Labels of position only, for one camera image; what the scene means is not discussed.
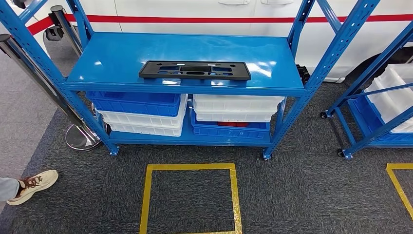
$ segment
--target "caster wheel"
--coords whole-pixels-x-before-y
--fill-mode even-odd
[[[338,149],[338,150],[337,150],[337,155],[338,155],[339,157],[344,157],[343,149]]]
[[[327,118],[327,113],[325,111],[320,113],[320,118],[325,119]]]

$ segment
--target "red object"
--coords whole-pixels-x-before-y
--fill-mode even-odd
[[[219,126],[230,126],[230,127],[246,127],[249,123],[245,122],[218,122]]]
[[[72,14],[65,15],[67,20],[75,21]],[[338,19],[343,22],[346,17],[340,16]],[[293,17],[265,17],[265,18],[184,18],[184,17],[142,17],[142,16],[97,16],[88,15],[90,22],[100,23],[292,23]],[[413,14],[400,15],[377,15],[370,16],[368,22],[382,22],[382,21],[411,21]],[[307,23],[327,23],[325,17],[309,17]],[[49,17],[46,17],[32,25],[29,31],[32,35],[53,25]]]

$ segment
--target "yellow tape square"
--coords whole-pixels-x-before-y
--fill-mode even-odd
[[[406,207],[407,211],[410,214],[410,217],[413,220],[413,208],[412,205],[410,204],[409,200],[406,197],[406,194],[404,193],[403,189],[401,188],[401,185],[399,181],[396,178],[396,175],[394,174],[393,170],[397,169],[402,169],[402,170],[408,170],[408,169],[413,169],[413,163],[387,163],[386,171],[387,174],[389,174],[390,179],[393,182],[394,187],[396,188],[397,193],[399,194],[401,200],[403,201],[404,206]]]
[[[140,234],[148,230],[148,216],[150,203],[150,187],[152,184],[152,171],[177,171],[177,170],[229,170],[231,181],[232,208],[234,212],[235,230],[229,232],[198,233],[198,234],[242,234],[240,200],[238,198],[237,174],[234,163],[206,163],[206,164],[148,164],[145,176],[145,187],[142,202]]]

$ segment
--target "carpet floor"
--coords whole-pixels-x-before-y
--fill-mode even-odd
[[[2,231],[11,234],[139,233],[146,166],[172,163],[236,165],[244,234],[411,234],[413,222],[386,164],[411,162],[411,149],[364,149],[352,160],[337,120],[318,117],[345,84],[325,83],[277,148],[122,145],[77,153],[66,147],[69,121],[57,111],[24,176],[57,169],[59,180],[18,207],[6,206]],[[396,173],[413,200],[413,171]],[[234,230],[228,170],[154,171],[149,234]]]

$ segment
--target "shelving unit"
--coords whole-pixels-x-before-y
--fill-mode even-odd
[[[75,15],[80,37],[77,40],[81,41],[83,48],[68,78],[62,76],[5,0],[0,0],[0,21],[83,121],[100,137],[111,155],[118,153],[118,144],[262,146],[265,147],[264,159],[269,159],[379,0],[358,0],[343,24],[325,0],[318,1],[336,36],[307,81],[300,78],[294,59],[301,30],[315,0],[302,2],[287,37],[94,32],[79,0],[67,2]],[[148,60],[240,61],[247,64],[251,80],[138,77],[138,72]],[[285,117],[285,100],[280,103],[276,129],[273,133],[268,132],[263,139],[194,135],[188,113],[184,119],[182,135],[168,137],[121,132],[106,134],[77,96],[76,91],[79,90],[285,96],[295,97],[296,100]]]
[[[396,37],[396,39],[370,64],[370,66],[353,82],[353,84],[344,92],[344,94],[336,100],[330,109],[320,113],[321,118],[333,117],[337,114],[338,119],[343,125],[344,131],[350,141],[351,147],[348,149],[338,149],[339,156],[345,158],[353,158],[353,153],[363,148],[413,148],[413,133],[391,133],[390,131],[413,117],[413,106],[396,116],[382,126],[373,126],[373,119],[367,117],[368,112],[377,112],[373,109],[364,112],[357,108],[357,102],[368,102],[367,95],[377,94],[390,90],[403,89],[413,86],[413,83],[375,90],[371,92],[361,92],[360,87],[367,82],[373,74],[382,67],[385,62],[407,42],[413,40],[413,21]],[[340,110],[340,107],[346,106],[349,108],[363,138],[356,141],[346,120]]]

